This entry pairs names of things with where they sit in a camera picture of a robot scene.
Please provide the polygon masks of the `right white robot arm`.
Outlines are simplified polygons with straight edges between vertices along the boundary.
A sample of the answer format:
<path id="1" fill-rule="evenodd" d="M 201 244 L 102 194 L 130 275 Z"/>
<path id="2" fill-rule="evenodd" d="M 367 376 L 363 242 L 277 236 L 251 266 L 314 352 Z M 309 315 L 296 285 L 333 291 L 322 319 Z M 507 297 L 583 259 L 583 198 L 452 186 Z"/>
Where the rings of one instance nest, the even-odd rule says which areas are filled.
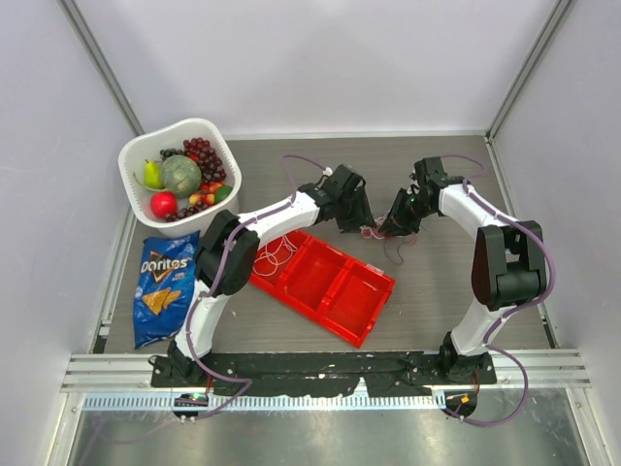
<path id="1" fill-rule="evenodd" d="M 497 209 L 467 178 L 448 175 L 441 157 L 415 162 L 410 177 L 410 187 L 398 191 L 379 228 L 382 236 L 415 235 L 424 218 L 437 215 L 453 219 L 474 239 L 474 300 L 444 337 L 438 360 L 441 377 L 461 383 L 483 367 L 506 322 L 545 299 L 553 285 L 553 266 L 537 222 L 518 220 Z"/>

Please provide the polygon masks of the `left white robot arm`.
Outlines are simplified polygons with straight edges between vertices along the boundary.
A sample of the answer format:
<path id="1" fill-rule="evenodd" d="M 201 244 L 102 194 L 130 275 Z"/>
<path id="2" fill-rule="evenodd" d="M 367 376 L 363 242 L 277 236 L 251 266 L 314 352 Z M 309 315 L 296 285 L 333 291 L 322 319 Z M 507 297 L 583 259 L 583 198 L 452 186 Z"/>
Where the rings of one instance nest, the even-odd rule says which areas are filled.
<path id="1" fill-rule="evenodd" d="M 212 349 L 215 328 L 230 297 L 249 282 L 261 247 L 329 220 L 343 233 L 375 224 L 366 181 L 345 164 L 325 168 L 318 182 L 297 186 L 288 197 L 265 208 L 216 214 L 194 256 L 194 294 L 186 318 L 167 350 L 171 376 L 187 387 L 205 379 L 208 369 L 202 357 Z"/>

